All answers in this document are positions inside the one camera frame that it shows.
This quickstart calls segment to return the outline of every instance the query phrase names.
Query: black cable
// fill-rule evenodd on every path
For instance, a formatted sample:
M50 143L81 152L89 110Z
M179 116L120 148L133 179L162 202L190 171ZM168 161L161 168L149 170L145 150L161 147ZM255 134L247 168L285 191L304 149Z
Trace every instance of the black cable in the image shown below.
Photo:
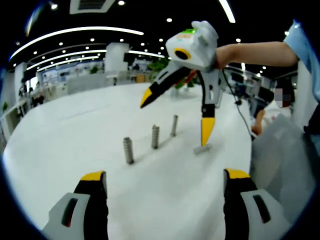
M246 120L245 120L245 117L242 115L242 113L241 113L241 111L240 111L240 109L239 109L239 104L238 104L238 103L239 103L239 100L236 99L236 95L235 95L234 91L232 90L232 88L231 88L231 86L230 86L230 83L229 83L228 80L227 80L225 71L224 71L223 69L222 69L222 73L223 73L223 76L224 76L224 80L225 80L226 84L228 85L228 87L229 87L229 89L230 89L230 91L231 91L231 93L232 93L232 96L233 96L233 98L234 98L234 100L235 100L236 108L238 109L238 112L239 112L240 116L242 117L243 122L244 122L244 124L245 124L245 126L246 126L246 129L248 130L248 133L249 133L249 135L250 135L250 137L251 137L251 131L250 131L249 127L248 127L248 124L247 124L247 122L246 122Z

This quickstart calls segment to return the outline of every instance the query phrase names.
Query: ceiling light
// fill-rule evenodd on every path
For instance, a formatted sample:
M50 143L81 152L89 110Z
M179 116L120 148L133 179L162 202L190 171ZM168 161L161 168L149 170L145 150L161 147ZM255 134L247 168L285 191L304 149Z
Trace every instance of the ceiling light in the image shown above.
M121 27L112 27L112 26L83 26L83 27L69 28L69 29L55 31L55 32L40 36L40 37L28 42L27 44L25 44L22 47L20 47L17 51L15 51L11 55L10 59L12 59L18 53L20 53L23 49L25 49L25 48L31 46L32 44L37 43L37 42L39 42L39 41L41 41L43 39L47 39L47 38L50 38L52 36L59 35L59 34L65 34L65 33L77 32L77 31L86 31L86 30L117 31L117 32L124 32L124 33L137 34L137 35L143 35L144 34L141 31L126 29L126 28L121 28Z
M54 67L54 66L57 66L57 65L60 65L60 64L67 64L67 63L71 63L71 62L76 62L76 61L80 61L81 60L88 60L88 59L97 59L98 56L87 56L87 57L80 57L80 58L75 58L75 59L70 59L70 60L67 60L67 61L61 61L61 62L57 62L55 64L51 64L49 66L45 66L45 67L42 67L40 69L37 70L37 72L40 72L44 69L48 69L48 68L51 68L51 67Z
M41 62L38 62L32 66L27 67L26 70L30 70L36 66L39 66L39 65L44 64L46 62L49 62L49 61L52 61L55 59L59 59L59 58L65 58L65 57L74 56L74 55L91 54L91 53L106 53L106 52L107 52L107 50L101 49L101 50L88 50L88 51L77 51L77 52L67 53L67 54L55 56L55 57L49 58L47 60L43 60Z
M129 50L128 53L130 53L130 54L139 54L139 57L141 57L141 55L148 55L148 56L158 57L158 58L164 58L165 57L163 55L150 53L150 52L143 52L143 51L132 51L132 50Z
M58 8L58 4L55 4L55 3L51 2L50 5L51 5L51 9L52 10L56 10Z
M229 19L229 22L232 24L236 23L234 14L232 13L231 8L230 8L227 0L219 0L219 2L221 4L221 6L223 7L223 10L224 10L227 18Z

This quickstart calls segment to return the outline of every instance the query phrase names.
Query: white table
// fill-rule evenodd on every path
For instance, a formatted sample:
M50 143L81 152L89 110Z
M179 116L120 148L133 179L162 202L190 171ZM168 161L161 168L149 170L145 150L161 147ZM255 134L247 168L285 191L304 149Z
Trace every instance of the white table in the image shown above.
M200 145L202 90L169 91L140 109L148 83L106 87L65 96L33 108L13 132L4 165L27 216L42 229L48 212L80 178L105 170L111 240L224 239L223 169L249 172L251 138L234 99L224 93L208 143ZM249 107L240 110L250 124ZM177 136L170 137L178 115ZM152 125L160 126L151 149ZM127 165L123 138L136 161Z

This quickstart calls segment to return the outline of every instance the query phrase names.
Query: ceiling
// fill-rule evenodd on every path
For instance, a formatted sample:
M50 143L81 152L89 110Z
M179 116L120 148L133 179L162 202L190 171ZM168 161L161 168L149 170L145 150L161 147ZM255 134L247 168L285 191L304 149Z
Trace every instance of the ceiling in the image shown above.
M90 50L103 50L106 49L107 44L119 42L120 39L124 39L124 43L129 43L131 50L144 51L147 49L149 53L161 52L168 56L166 50L160 50L160 47L165 46L168 38L190 28L194 20L207 20L211 23L219 35L218 46L234 44L237 38L241 39L242 43L282 41L285 31L293 22L293 17L288 12L286 5L284 3L281 5L275 0L228 0L235 23L229 22L218 0L190 1L189 3L185 0L157 2L125 0L123 6L118 5L118 0L116 0L106 13L72 15L69 13L70 0L52 0L52 2L58 4L56 10L52 10L50 4L43 0L5 2L5 7L2 9L12 13L12 19L7 19L4 15L1 17L1 22L7 24L2 30L6 33L6 37L3 39L5 47L1 51L1 63L8 69L13 69L13 64L21 62L31 64L41 62L42 56L48 59L62 55L62 50L66 50L66 53L73 53L85 51L87 46ZM29 36L26 36L27 22L33 11L39 6L42 6L42 9L37 19L33 21ZM171 18L172 22L167 22L167 18ZM89 26L125 28L141 31L144 35L110 30L86 30L59 34L30 45L8 63L9 57L19 47L38 37L59 30ZM141 58L157 59L149 56L141 56ZM231 65L241 68L240 64ZM246 69L259 73L262 66L246 64ZM267 67L261 75L273 79L296 69L297 66Z

